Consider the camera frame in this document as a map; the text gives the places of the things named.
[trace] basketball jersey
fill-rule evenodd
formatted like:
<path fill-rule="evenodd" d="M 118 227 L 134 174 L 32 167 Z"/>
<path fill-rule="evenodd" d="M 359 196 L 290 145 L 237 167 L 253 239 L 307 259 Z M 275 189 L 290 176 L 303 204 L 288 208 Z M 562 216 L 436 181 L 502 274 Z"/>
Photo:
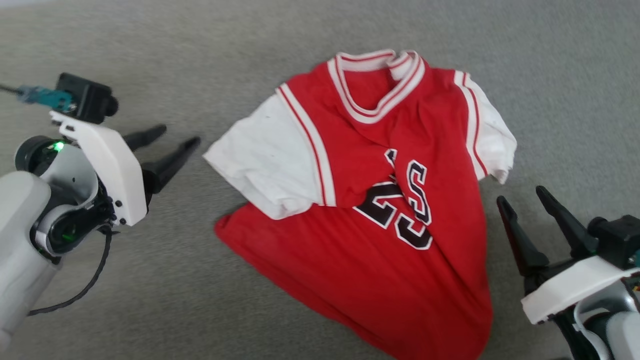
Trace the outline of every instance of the basketball jersey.
<path fill-rule="evenodd" d="M 477 182 L 503 183 L 515 149 L 468 74 L 413 51 L 340 53 L 207 151 L 250 201 L 215 231 L 398 359 L 474 359 L 492 320 Z"/>

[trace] printed number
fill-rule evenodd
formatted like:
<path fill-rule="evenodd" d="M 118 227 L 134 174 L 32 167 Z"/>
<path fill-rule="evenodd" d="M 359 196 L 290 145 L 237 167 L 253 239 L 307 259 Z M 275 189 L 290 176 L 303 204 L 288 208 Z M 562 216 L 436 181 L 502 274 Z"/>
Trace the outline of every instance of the printed number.
<path fill-rule="evenodd" d="M 396 166 L 396 156 L 398 155 L 398 150 L 389 149 L 385 151 L 385 159 L 391 164 L 392 167 Z"/>
<path fill-rule="evenodd" d="M 431 223 L 431 209 L 424 190 L 419 186 L 424 185 L 426 174 L 427 169 L 422 164 L 415 160 L 409 163 L 407 181 L 412 194 L 407 197 L 407 201 L 413 208 L 415 218 L 420 220 L 420 229 L 416 230 L 416 221 L 403 213 L 400 213 L 394 222 L 396 236 L 419 250 L 428 249 L 433 240 L 429 229 L 427 229 L 427 225 Z M 391 181 L 378 183 L 369 189 L 365 202 L 354 209 L 380 227 L 387 229 L 397 213 L 397 208 L 386 200 L 396 197 L 404 197 L 402 190 L 396 183 Z"/>

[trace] black cable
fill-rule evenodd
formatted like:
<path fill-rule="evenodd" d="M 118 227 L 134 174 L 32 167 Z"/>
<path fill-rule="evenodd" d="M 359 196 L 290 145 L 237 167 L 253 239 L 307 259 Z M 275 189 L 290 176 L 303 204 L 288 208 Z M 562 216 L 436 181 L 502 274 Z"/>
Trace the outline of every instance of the black cable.
<path fill-rule="evenodd" d="M 0 90 L 13 93 L 15 95 L 22 95 L 22 90 L 12 88 L 10 86 L 0 84 Z"/>
<path fill-rule="evenodd" d="M 102 252 L 102 259 L 100 259 L 100 263 L 98 264 L 98 268 L 95 270 L 95 274 L 91 278 L 91 281 L 78 293 L 78 295 L 72 297 L 71 299 L 61 302 L 58 305 L 53 305 L 49 307 L 43 307 L 42 309 L 31 310 L 27 316 L 33 316 L 37 314 L 50 313 L 51 311 L 55 311 L 58 309 L 62 309 L 63 307 L 67 307 L 76 301 L 80 300 L 83 296 L 85 296 L 89 289 L 95 285 L 95 282 L 98 281 L 98 276 L 102 272 L 104 265 L 107 262 L 107 257 L 109 256 L 109 249 L 111 248 L 111 238 L 113 237 L 113 233 L 111 232 L 111 228 L 103 228 L 105 239 L 104 239 L 104 251 Z"/>

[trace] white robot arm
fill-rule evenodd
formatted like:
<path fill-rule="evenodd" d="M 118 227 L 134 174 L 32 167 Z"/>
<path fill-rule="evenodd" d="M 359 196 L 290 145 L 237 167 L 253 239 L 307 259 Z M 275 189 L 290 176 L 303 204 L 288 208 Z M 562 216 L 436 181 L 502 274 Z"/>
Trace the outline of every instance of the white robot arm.
<path fill-rule="evenodd" d="M 166 131 L 160 125 L 121 136 L 100 126 L 117 102 L 107 86 L 62 74 L 55 90 L 9 89 L 23 102 L 48 105 L 61 140 L 35 136 L 15 155 L 17 171 L 0 177 L 0 352 L 28 315 L 65 307 L 97 280 L 112 229 L 133 226 L 200 144 L 194 137 L 153 163 L 133 154 Z M 57 306 L 32 310 L 65 254 L 98 230 L 107 237 L 102 261 L 87 287 Z"/>
<path fill-rule="evenodd" d="M 640 360 L 640 220 L 594 218 L 585 228 L 543 186 L 536 193 L 563 231 L 571 258 L 550 264 L 497 199 L 531 323 L 553 321 L 575 360 Z"/>

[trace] white stripe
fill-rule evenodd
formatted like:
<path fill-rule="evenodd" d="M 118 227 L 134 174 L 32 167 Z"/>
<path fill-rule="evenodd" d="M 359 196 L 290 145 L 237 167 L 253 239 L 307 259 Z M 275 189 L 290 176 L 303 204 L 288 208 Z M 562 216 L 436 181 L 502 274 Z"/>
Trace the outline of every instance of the white stripe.
<path fill-rule="evenodd" d="M 467 152 L 469 153 L 474 165 L 476 177 L 478 179 L 482 179 L 485 177 L 484 170 L 482 169 L 480 162 L 478 162 L 474 151 L 474 142 L 476 140 L 477 133 L 476 104 L 474 103 L 474 97 L 471 95 L 471 91 L 463 84 L 464 79 L 465 73 L 462 71 L 456 71 L 456 74 L 453 77 L 453 83 L 460 88 L 462 94 L 465 96 L 465 100 L 467 101 Z"/>
<path fill-rule="evenodd" d="M 341 65 L 343 69 L 348 71 L 366 72 L 384 69 L 388 66 L 387 63 L 393 61 L 396 57 L 396 52 L 391 49 L 387 49 L 361 55 L 338 53 L 336 57 L 342 60 Z"/>
<path fill-rule="evenodd" d="M 418 86 L 418 84 L 422 81 L 422 77 L 425 72 L 424 61 L 420 56 L 418 56 L 418 54 L 416 54 L 416 59 L 414 59 L 414 64 L 417 63 L 417 65 L 414 65 L 410 70 L 410 72 L 412 70 L 415 70 L 416 66 L 417 66 L 417 72 L 411 78 L 404 78 L 396 86 L 396 88 L 400 88 L 404 86 L 404 84 L 406 83 L 406 86 L 404 86 L 402 91 L 398 92 L 397 94 L 391 91 L 390 93 L 385 95 L 378 104 L 383 104 L 385 101 L 389 99 L 390 100 L 388 103 L 386 103 L 386 105 L 384 105 L 380 109 L 366 110 L 366 109 L 359 108 L 361 112 L 366 114 L 371 114 L 371 116 L 365 116 L 357 112 L 351 106 L 351 103 L 347 98 L 347 96 L 350 96 L 350 95 L 345 92 L 345 89 L 342 86 L 342 83 L 340 82 L 341 76 L 336 69 L 335 62 L 336 62 L 336 59 L 331 59 L 327 62 L 329 75 L 331 75 L 331 79 L 333 80 L 335 89 L 336 91 L 338 91 L 338 95 L 340 96 L 340 99 L 344 104 L 345 109 L 347 109 L 347 111 L 349 112 L 349 115 L 351 115 L 356 121 L 364 124 L 375 124 L 378 121 L 380 121 L 380 119 L 382 119 L 386 114 L 388 114 L 389 111 L 393 110 L 393 108 L 395 108 L 402 100 L 404 100 L 404 98 L 406 98 L 413 91 L 413 89 L 416 88 L 416 86 Z"/>
<path fill-rule="evenodd" d="M 389 69 L 391 70 L 391 77 L 394 81 L 400 81 L 409 74 L 409 71 L 413 68 L 413 62 L 409 58 L 409 54 L 403 51 L 397 59 L 389 63 Z"/>
<path fill-rule="evenodd" d="M 316 155 L 318 158 L 318 169 L 320 170 L 320 176 L 322 183 L 324 185 L 324 198 L 326 202 L 324 205 L 327 206 L 336 206 L 335 202 L 335 188 L 333 187 L 333 177 L 331 173 L 331 165 L 329 164 L 329 157 L 327 156 L 326 149 L 324 148 L 324 143 L 322 138 L 320 137 L 320 133 L 316 129 L 316 125 L 311 120 L 307 112 L 302 105 L 298 102 L 296 97 L 291 92 L 291 89 L 287 86 L 287 84 L 283 84 L 280 86 L 280 90 L 286 96 L 286 98 L 291 103 L 293 110 L 298 114 L 300 120 L 304 124 L 309 133 L 309 139 L 316 148 Z"/>
<path fill-rule="evenodd" d="M 316 188 L 314 189 L 316 191 L 316 196 L 312 199 L 312 202 L 320 206 L 324 206 L 324 196 L 322 193 L 320 171 L 316 161 L 316 151 L 314 150 L 314 146 L 311 144 L 311 139 L 307 136 L 307 132 L 305 131 L 304 126 L 300 124 L 298 117 L 296 116 L 293 109 L 289 106 L 289 103 L 287 102 L 287 99 L 285 98 L 280 88 L 276 88 L 275 96 L 280 101 L 280 104 L 282 104 L 283 110 L 285 110 L 289 114 L 289 118 L 291 119 L 291 122 L 293 123 L 293 126 L 296 128 L 298 134 L 300 134 L 300 138 L 304 140 L 306 148 L 304 149 L 304 151 L 302 149 L 298 149 L 298 150 L 303 151 L 306 154 L 311 154 L 312 166 L 310 168 L 312 168 L 313 170 L 313 180 L 314 180 L 314 185 L 316 186 Z"/>

